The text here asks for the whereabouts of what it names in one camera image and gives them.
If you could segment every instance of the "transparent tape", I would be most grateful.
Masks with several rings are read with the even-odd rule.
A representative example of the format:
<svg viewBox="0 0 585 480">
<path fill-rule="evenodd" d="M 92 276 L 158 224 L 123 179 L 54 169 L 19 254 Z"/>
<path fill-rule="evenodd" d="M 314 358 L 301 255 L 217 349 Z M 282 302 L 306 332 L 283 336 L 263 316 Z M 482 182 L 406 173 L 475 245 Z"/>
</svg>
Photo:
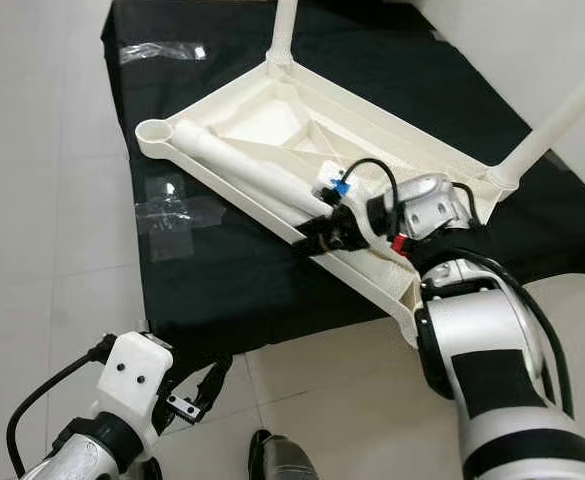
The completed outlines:
<svg viewBox="0 0 585 480">
<path fill-rule="evenodd" d="M 119 50 L 121 65 L 152 57 L 200 61 L 208 58 L 208 51 L 205 45 L 195 42 L 144 42 Z"/>
<path fill-rule="evenodd" d="M 220 225 L 225 207 L 214 197 L 185 196 L 180 175 L 146 181 L 147 201 L 134 205 L 137 232 L 147 235 L 152 262 L 194 255 L 192 230 Z"/>
</svg>

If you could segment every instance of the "circular hole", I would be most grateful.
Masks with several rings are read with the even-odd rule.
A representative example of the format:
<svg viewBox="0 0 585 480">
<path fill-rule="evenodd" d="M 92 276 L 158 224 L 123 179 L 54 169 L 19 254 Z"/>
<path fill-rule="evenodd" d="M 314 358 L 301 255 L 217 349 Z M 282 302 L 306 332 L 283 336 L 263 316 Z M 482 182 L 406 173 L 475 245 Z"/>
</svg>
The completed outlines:
<svg viewBox="0 0 585 480">
<path fill-rule="evenodd" d="M 165 120 L 146 120 L 137 125 L 135 130 L 139 140 L 147 143 L 167 142 L 172 138 L 174 130 Z"/>
</svg>

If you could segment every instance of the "white tube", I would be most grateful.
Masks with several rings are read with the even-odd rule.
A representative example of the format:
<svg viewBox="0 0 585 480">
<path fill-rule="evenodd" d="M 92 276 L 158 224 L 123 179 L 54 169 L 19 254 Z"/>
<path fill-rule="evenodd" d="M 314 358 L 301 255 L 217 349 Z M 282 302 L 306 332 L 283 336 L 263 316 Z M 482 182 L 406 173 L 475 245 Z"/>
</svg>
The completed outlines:
<svg viewBox="0 0 585 480">
<path fill-rule="evenodd" d="M 185 154 L 203 160 L 213 170 L 237 177 L 313 217 L 332 213 L 332 207 L 312 196 L 312 187 L 300 178 L 278 175 L 191 120 L 179 121 L 171 142 Z"/>
<path fill-rule="evenodd" d="M 519 179 L 585 113 L 585 80 L 499 165 L 487 171 L 487 178 L 505 190 L 516 190 Z"/>
<path fill-rule="evenodd" d="M 279 0 L 276 7 L 272 45 L 266 52 L 265 58 L 277 65 L 292 63 L 290 49 L 294 33 L 294 20 L 296 19 L 296 5 L 297 0 Z"/>
</svg>

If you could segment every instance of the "black fabric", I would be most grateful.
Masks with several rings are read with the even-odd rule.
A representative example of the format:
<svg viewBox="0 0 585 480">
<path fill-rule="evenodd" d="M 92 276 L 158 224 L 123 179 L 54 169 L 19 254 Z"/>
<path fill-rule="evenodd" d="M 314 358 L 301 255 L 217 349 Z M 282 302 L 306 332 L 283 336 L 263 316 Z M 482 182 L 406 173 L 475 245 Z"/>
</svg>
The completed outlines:
<svg viewBox="0 0 585 480">
<path fill-rule="evenodd" d="M 470 418 L 509 407 L 545 407 L 534 390 L 521 350 L 490 350 L 452 357 Z"/>
<path fill-rule="evenodd" d="M 463 464 L 471 480 L 506 463 L 531 458 L 575 460 L 585 463 L 585 439 L 563 430 L 524 430 L 496 438 L 476 450 Z"/>
<path fill-rule="evenodd" d="M 498 163 L 528 133 L 465 58 L 431 36 L 411 6 L 319 3 L 302 1 L 299 8 L 293 53 L 301 64 L 486 164 Z M 234 1 L 115 0 L 103 33 L 135 201 L 147 200 L 148 179 L 177 174 L 188 196 L 212 196 L 227 208 L 221 225 L 193 231 L 188 258 L 154 262 L 147 236 L 139 236 L 150 326 L 191 355 L 193 368 L 384 315 L 312 261 L 293 257 L 288 245 L 204 185 L 167 161 L 145 158 L 137 146 L 140 121 L 172 115 L 261 63 L 274 10 L 273 4 Z M 119 66 L 120 47 L 146 41 L 202 42 L 209 58 L 155 57 Z M 585 187 L 549 162 L 534 167 L 521 190 L 498 207 L 490 228 L 443 239 L 428 251 L 452 242 L 473 247 L 524 281 L 585 271 Z"/>
</svg>

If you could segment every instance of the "tile floor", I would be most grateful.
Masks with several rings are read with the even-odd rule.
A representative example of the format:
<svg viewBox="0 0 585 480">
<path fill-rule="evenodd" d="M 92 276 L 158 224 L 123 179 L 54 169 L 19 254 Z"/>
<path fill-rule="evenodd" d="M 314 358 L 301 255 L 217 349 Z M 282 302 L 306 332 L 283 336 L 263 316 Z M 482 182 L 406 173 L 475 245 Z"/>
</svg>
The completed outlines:
<svg viewBox="0 0 585 480">
<path fill-rule="evenodd" d="M 144 323 L 129 168 L 99 41 L 107 8 L 0 1 L 0 480 L 13 475 L 3 439 L 16 404 L 103 332 Z M 585 277 L 532 288 L 564 334 L 585 431 Z M 98 374 L 82 371 L 28 414 L 28 465 L 85 413 Z M 245 479 L 261 426 L 302 443 L 325 480 L 461 477 L 453 405 L 428 389 L 390 320 L 237 356 L 206 421 L 175 423 L 161 440 L 165 478 Z"/>
</svg>

